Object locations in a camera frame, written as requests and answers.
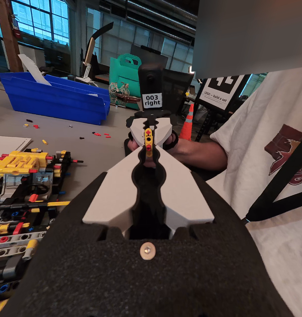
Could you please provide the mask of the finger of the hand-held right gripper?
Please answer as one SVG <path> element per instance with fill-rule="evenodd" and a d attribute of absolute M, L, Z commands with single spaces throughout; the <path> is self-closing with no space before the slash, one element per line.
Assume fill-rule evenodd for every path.
<path fill-rule="evenodd" d="M 133 119 L 132 124 L 130 126 L 130 136 L 129 140 L 135 141 L 138 146 L 145 145 L 145 122 L 147 119 Z"/>
<path fill-rule="evenodd" d="M 170 117 L 154 118 L 152 119 L 153 129 L 153 144 L 163 145 L 165 141 L 171 136 L 173 126 Z"/>

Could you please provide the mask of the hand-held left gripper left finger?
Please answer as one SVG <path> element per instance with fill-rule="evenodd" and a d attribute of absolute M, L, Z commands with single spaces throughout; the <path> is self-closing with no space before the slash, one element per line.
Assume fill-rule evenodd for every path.
<path fill-rule="evenodd" d="M 124 238 L 129 238 L 133 225 L 131 209 L 137 200 L 137 187 L 132 180 L 133 169 L 140 163 L 142 147 L 117 163 L 107 174 L 94 196 L 82 222 L 117 227 Z"/>

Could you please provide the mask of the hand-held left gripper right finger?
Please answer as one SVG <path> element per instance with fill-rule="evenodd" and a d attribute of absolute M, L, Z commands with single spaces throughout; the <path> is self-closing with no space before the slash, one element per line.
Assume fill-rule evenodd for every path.
<path fill-rule="evenodd" d="M 214 215 L 193 178 L 191 171 L 173 156 L 156 145 L 158 162 L 164 167 L 166 179 L 160 193 L 166 207 L 165 224 L 171 236 L 179 227 L 211 223 Z"/>

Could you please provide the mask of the yellow lego beam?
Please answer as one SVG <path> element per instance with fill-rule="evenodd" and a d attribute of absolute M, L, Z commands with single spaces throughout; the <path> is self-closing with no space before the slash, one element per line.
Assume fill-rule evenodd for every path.
<path fill-rule="evenodd" d="M 153 132 L 149 136 L 147 136 L 145 134 L 145 146 L 148 145 L 148 144 L 150 144 L 152 146 L 152 148 L 153 148 Z M 152 158 L 152 157 L 153 157 L 153 149 L 151 151 L 147 151 L 146 150 L 146 158 Z"/>

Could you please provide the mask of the lego car chassis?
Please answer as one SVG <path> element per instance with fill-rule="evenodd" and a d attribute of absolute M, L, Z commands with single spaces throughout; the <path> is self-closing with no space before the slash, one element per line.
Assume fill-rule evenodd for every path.
<path fill-rule="evenodd" d="M 69 151 L 15 150 L 0 156 L 0 312 L 19 286 L 39 243 L 69 201 L 60 201 Z"/>

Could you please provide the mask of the lego instruction booklet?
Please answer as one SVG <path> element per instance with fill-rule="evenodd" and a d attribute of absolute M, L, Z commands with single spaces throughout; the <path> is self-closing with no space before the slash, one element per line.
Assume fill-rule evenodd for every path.
<path fill-rule="evenodd" d="M 23 151 L 32 142 L 30 138 L 0 136 L 0 157 L 13 151 Z"/>

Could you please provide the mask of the person's right hand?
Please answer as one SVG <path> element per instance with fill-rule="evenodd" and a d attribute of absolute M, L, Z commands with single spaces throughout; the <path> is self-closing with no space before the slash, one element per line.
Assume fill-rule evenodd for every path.
<path fill-rule="evenodd" d="M 187 155 L 190 153 L 190 150 L 188 149 L 190 145 L 192 145 L 191 141 L 179 139 L 178 136 L 172 133 L 164 142 L 163 149 L 170 155 L 172 155 L 174 158 L 176 158 L 178 161 L 186 163 Z M 139 145 L 132 138 L 132 140 L 128 140 L 127 147 L 131 152 L 133 152 L 137 148 L 139 148 Z M 147 168 L 155 168 L 155 163 L 152 159 L 147 158 L 144 163 L 144 166 Z"/>

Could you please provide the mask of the black monitor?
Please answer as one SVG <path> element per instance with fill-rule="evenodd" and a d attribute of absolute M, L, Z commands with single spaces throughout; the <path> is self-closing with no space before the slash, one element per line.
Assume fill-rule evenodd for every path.
<path fill-rule="evenodd" d="M 132 44 L 130 54 L 139 57 L 142 64 L 160 64 L 164 69 L 167 66 L 168 57 L 161 55 L 160 51 L 144 45 Z"/>

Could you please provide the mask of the orange traffic cone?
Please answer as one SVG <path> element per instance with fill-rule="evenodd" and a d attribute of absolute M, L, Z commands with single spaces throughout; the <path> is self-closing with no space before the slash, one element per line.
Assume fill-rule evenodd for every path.
<path fill-rule="evenodd" d="M 193 123 L 193 109 L 194 104 L 192 103 L 189 108 L 188 115 L 185 119 L 184 125 L 181 129 L 181 132 L 179 134 L 180 139 L 185 139 L 188 141 L 191 141 L 191 135 L 192 135 L 192 123 Z"/>

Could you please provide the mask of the teal tote bag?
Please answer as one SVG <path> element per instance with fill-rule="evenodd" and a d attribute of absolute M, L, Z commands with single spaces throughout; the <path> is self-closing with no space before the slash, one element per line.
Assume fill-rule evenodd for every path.
<path fill-rule="evenodd" d="M 110 103 L 132 110 L 139 110 L 141 101 L 138 68 L 141 59 L 126 53 L 117 58 L 110 58 L 109 96 Z"/>

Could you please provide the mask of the black sign stand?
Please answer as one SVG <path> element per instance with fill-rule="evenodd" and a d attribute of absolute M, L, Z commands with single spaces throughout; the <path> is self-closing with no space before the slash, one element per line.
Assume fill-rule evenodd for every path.
<path fill-rule="evenodd" d="M 195 142 L 199 142 L 203 135 L 208 135 L 211 128 L 216 131 L 219 128 L 219 125 L 224 124 L 232 115 L 231 112 L 220 112 L 210 108 L 207 110 L 207 116 L 195 138 Z"/>

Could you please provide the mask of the black framed paper sign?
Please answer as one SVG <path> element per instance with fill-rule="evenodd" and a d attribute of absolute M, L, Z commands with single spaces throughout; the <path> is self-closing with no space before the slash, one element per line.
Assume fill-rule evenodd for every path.
<path fill-rule="evenodd" d="M 194 110 L 199 105 L 208 110 L 224 113 L 243 91 L 252 74 L 217 77 L 200 80 L 201 85 L 194 101 Z"/>

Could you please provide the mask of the blue storage bin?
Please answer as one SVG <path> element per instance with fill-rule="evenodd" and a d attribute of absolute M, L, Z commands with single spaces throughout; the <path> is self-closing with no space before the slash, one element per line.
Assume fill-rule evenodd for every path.
<path fill-rule="evenodd" d="M 0 79 L 18 112 L 101 125 L 110 111 L 107 89 L 46 75 L 49 86 L 29 72 L 0 73 Z"/>

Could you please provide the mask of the white paper strip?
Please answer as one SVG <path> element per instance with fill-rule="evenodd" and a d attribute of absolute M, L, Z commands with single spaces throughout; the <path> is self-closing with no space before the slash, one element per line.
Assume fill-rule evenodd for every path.
<path fill-rule="evenodd" d="M 18 57 L 37 83 L 51 86 L 51 84 L 43 77 L 42 73 L 33 60 L 31 60 L 25 54 L 18 54 Z"/>

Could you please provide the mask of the wooden post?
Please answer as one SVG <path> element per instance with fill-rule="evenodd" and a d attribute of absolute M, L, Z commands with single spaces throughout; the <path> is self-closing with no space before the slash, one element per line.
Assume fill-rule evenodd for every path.
<path fill-rule="evenodd" d="M 0 0 L 0 26 L 10 72 L 23 72 L 23 66 L 19 54 L 17 36 L 13 29 L 13 11 L 8 0 Z"/>

